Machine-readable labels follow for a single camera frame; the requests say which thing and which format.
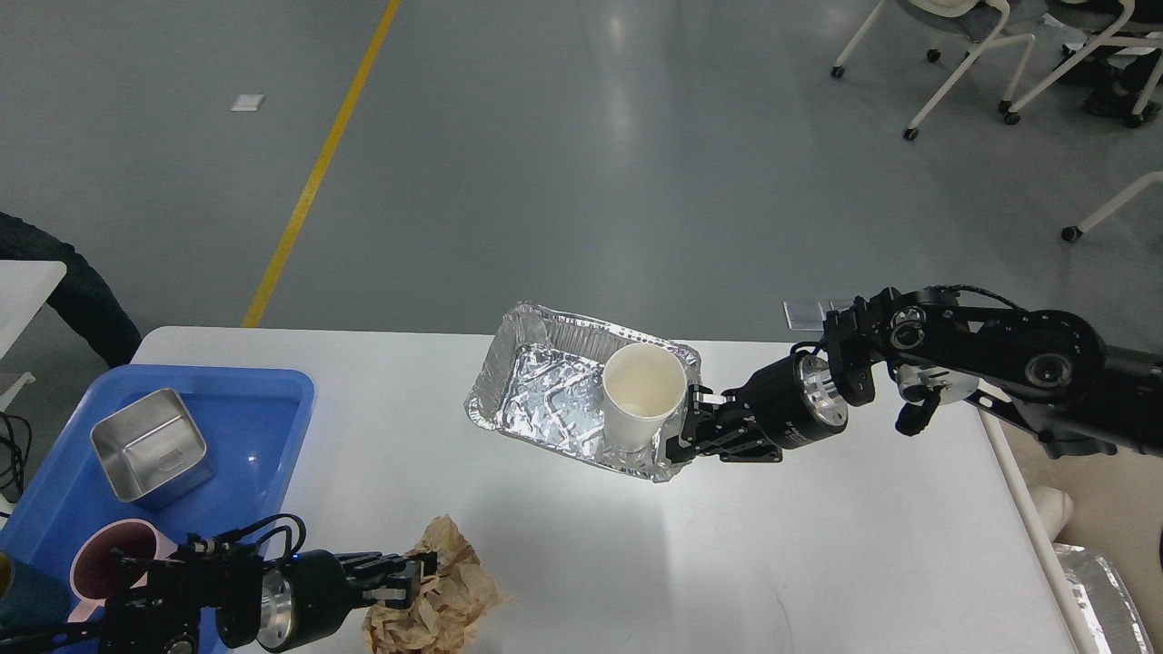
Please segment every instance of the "foil container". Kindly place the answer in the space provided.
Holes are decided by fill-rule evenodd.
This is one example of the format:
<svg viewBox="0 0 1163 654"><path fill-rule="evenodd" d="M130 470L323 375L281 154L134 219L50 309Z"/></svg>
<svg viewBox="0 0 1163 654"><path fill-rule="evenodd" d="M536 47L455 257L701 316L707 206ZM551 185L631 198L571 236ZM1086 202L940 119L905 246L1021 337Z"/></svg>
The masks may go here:
<svg viewBox="0 0 1163 654"><path fill-rule="evenodd" d="M638 452L619 452L602 439L601 371L614 351L634 342L665 348L683 363L687 384L700 383L693 348L585 315L519 304L501 319L464 410L485 429L632 477L670 481L683 465L666 460L664 443L682 432L685 405Z"/></svg>
<svg viewBox="0 0 1163 654"><path fill-rule="evenodd" d="M1153 654L1142 618L1111 561L1073 545L1054 545L1100 654Z"/></svg>

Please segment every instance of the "white chair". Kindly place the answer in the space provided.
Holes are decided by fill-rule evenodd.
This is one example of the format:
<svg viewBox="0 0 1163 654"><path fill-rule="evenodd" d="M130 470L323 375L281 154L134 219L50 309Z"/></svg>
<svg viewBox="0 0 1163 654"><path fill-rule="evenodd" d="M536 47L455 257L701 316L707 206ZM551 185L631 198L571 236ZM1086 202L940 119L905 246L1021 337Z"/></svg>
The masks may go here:
<svg viewBox="0 0 1163 654"><path fill-rule="evenodd" d="M1065 2L1051 0L1049 3L1049 13L1051 16L1070 27L1094 36L1087 40L1086 44L1080 50L1063 62L1062 65L1055 69L1054 72L1051 72L1046 79L1040 81L1037 86L1022 95L1012 106L1007 107L1005 109L1006 125L1018 125L1018 121L1021 120L1021 114L1019 114L1019 112L1026 108L1027 105L1033 102L1035 98L1041 95L1043 91L1049 88L1050 85L1057 81L1058 78L1066 73L1066 71L1078 65L1100 45L1151 49L1163 48L1163 38L1153 38L1148 36L1153 31L1163 31L1163 24L1132 21L1130 14L1135 12L1135 0L1120 1L1122 2L1122 14L1119 17L1113 17L1108 14L1089 12ZM1116 33L1120 31L1130 34L1132 36L1116 36ZM1163 58L1161 58L1160 63L1155 65L1155 69L1151 71L1151 76L1147 80L1147 86L1144 86L1143 91L1139 94L1139 101L1135 102L1135 106L1130 112L1132 115L1127 119L1127 127L1135 128L1143 123L1143 108L1147 106L1147 101L1150 100L1151 92L1155 91L1155 86L1158 85L1161 76L1163 76Z"/></svg>
<svg viewBox="0 0 1163 654"><path fill-rule="evenodd" d="M880 17L880 13L884 10L884 7L885 5L889 3L889 1L890 0L879 0L877 2L877 6L872 9L872 13L869 14L869 17L864 20L864 24L862 24L861 28L856 31L856 35L852 36L852 40L848 42L848 45L844 47L844 51L840 54L840 57L836 59L836 63L832 66L832 77L839 79L844 76L844 63L848 61L848 57L851 56L852 50L856 49L856 45L859 44L861 40L864 38L864 35L868 34L872 24L877 21L878 17ZM906 141L912 141L913 138L916 138L916 135L920 131L919 128L921 121L925 120L925 116L929 115L929 112L933 111L933 107L935 107L936 104L940 102L942 98L944 98L946 93L948 93L949 90L952 88L952 85L956 84L957 80L961 79L963 74L965 74L965 71L968 71L969 67L973 65L973 62L976 62L977 58L980 57L983 52L985 52L986 50L992 50L993 48L1000 48L1003 45L1025 43L1026 50L1022 52L1021 61L1018 63L1018 67L1014 70L1013 78L1009 80L1009 86L1006 88L1005 94L1001 97L1004 106L1008 107L1008 100L1013 97L1014 91L1018 88L1018 81L1021 79L1022 71L1026 70L1026 63L1029 61L1029 54L1034 47L1034 35L1033 34L1004 35L1006 26L1011 22L1009 3L1006 2L1005 0L984 0L984 1L986 5L994 8L1000 14L1000 20L998 21L998 24L993 28L992 31L990 31L989 36L986 36L979 43L975 43L970 48L969 54L965 56L965 59L961 63L961 65L958 65L957 69L952 72L952 74L949 76L949 79L946 80L946 83L941 86L941 88L939 88L937 92L934 93L932 98L929 98L929 101L926 102L923 107L921 107L921 111L918 112L915 116L913 116L913 120L908 122L908 125L905 127L905 134L904 134ZM961 37L969 38L969 35L965 33L965 29L962 26L962 23L957 21L957 17L961 14L956 14L954 12L935 13L940 10L940 6L942 3L937 3L934 6L928 2L925 2L923 0L916 0L913 2L911 2L909 0L896 0L896 2L900 5L901 8L905 9L905 12L908 13L911 16L923 22L925 24L928 24L934 29L941 30L947 34L954 34ZM972 8L973 5L976 5L976 0L963 2L963 5L965 5L965 7L962 14ZM1042 3L1041 0L1025 0L1022 2L1023 14L1029 13L1029 6L1033 6L1037 12L1036 15L1029 16L1030 20L1041 16L1042 13L1044 13L1046 6ZM929 62L936 62L940 57L941 57L940 50L936 50L935 48L929 49L927 54L927 58Z"/></svg>
<svg viewBox="0 0 1163 654"><path fill-rule="evenodd" d="M1122 191L1119 191L1118 196L1111 198L1110 201L1100 206L1094 213L1090 214L1086 218L1086 220L1082 221L1076 227L1066 227L1065 229L1063 229L1062 240L1066 241L1068 243L1073 243L1078 239L1082 239L1083 234L1098 227L1099 222L1103 222L1112 213L1119 211L1119 207L1130 201L1130 199L1141 193L1143 189L1147 189L1151 184L1156 183L1163 184L1163 170L1148 172L1147 175L1132 182L1130 186L1127 186Z"/></svg>

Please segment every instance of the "yellow floor line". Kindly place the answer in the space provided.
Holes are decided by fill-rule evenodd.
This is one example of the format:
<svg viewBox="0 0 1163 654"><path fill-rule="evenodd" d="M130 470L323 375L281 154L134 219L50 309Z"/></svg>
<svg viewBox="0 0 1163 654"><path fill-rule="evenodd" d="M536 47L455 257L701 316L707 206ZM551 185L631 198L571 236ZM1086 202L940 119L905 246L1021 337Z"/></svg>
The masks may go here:
<svg viewBox="0 0 1163 654"><path fill-rule="evenodd" d="M368 44L368 51L364 52L364 58L359 62L359 69L356 70L356 77L351 80L351 86L348 87L348 94L343 98L340 113L336 114L335 122L331 123L331 130L327 134L327 141L323 141L323 148L319 151L314 168L311 169L311 175L307 177L307 185L302 187L302 193L299 194L299 202L295 204L294 211L291 212L291 220L287 221L287 226L283 230L283 237L279 239L279 244L276 246L274 254L271 256L270 263L266 264L266 272L263 273L263 279L258 283L258 289L255 291L255 297L250 300L250 308L247 310L247 317L242 319L243 327L258 327L258 321L263 319L266 304L271 300L271 293L274 292L274 285L278 284L279 276L283 275L283 266L286 265L287 256L291 255L295 239L299 237L299 230L302 229L302 223L307 220L307 212L311 211L311 205L315 201L315 193L319 192L319 185L323 182L323 176L327 175L327 166L331 163L331 157L340 144L340 138L343 137L343 130L348 127L351 112L356 108L356 101L359 100L359 92L363 91L364 83L368 81L368 73L371 72L371 65L376 63L376 55L379 52L380 44L384 43L387 28L392 27L392 20L395 17L395 9L399 6L400 0L391 0L384 9L384 16L379 20L379 27L376 28L376 34L371 37L371 43Z"/></svg>

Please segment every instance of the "white table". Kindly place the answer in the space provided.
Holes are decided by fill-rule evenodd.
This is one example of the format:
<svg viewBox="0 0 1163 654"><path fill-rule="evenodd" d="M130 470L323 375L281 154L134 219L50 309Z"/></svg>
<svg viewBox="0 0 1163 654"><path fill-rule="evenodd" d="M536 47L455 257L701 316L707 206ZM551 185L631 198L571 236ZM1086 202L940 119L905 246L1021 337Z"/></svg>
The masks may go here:
<svg viewBox="0 0 1163 654"><path fill-rule="evenodd" d="M516 597L472 653L1075 652L968 405L901 436L882 372L882 399L841 435L655 485L470 424L490 340L165 327L134 362L308 374L315 410L283 509L333 552L405 550L452 516ZM691 344L714 389L787 351ZM363 652L362 619L302 652Z"/></svg>
<svg viewBox="0 0 1163 654"><path fill-rule="evenodd" d="M59 261L0 261L0 357L65 276Z"/></svg>

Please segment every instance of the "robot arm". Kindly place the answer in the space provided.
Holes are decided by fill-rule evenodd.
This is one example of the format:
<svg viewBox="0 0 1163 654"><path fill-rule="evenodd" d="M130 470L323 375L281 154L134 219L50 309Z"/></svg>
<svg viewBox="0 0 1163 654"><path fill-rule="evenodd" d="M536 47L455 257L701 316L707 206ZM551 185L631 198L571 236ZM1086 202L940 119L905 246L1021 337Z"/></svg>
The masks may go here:
<svg viewBox="0 0 1163 654"><path fill-rule="evenodd" d="M962 292L1007 307L961 306ZM966 400L1034 434L1054 458L1114 454L1116 445L1163 456L1163 429L1149 412L1163 399L1163 356L1108 347L1077 315L1028 312L971 286L856 298L828 313L819 343L797 344L742 386L721 397L692 386L666 455L780 461L784 449L842 432L849 407L876 397L871 368L880 362L907 403L897 421L904 434L920 433L941 404ZM1009 399L978 390L978 379Z"/></svg>
<svg viewBox="0 0 1163 654"><path fill-rule="evenodd" d="M242 542L279 519L295 528L273 527ZM435 553L300 553L305 532L298 516L279 513L208 539L190 534L165 560L114 552L123 569L148 571L145 585L107 599L100 620L0 631L0 651L45 652L97 639L99 654L197 654L200 613L211 607L227 647L257 640L267 652L285 652L335 633L354 609L377 600L411 607L422 577L436 573ZM259 547L279 534L286 536L283 554L263 560Z"/></svg>

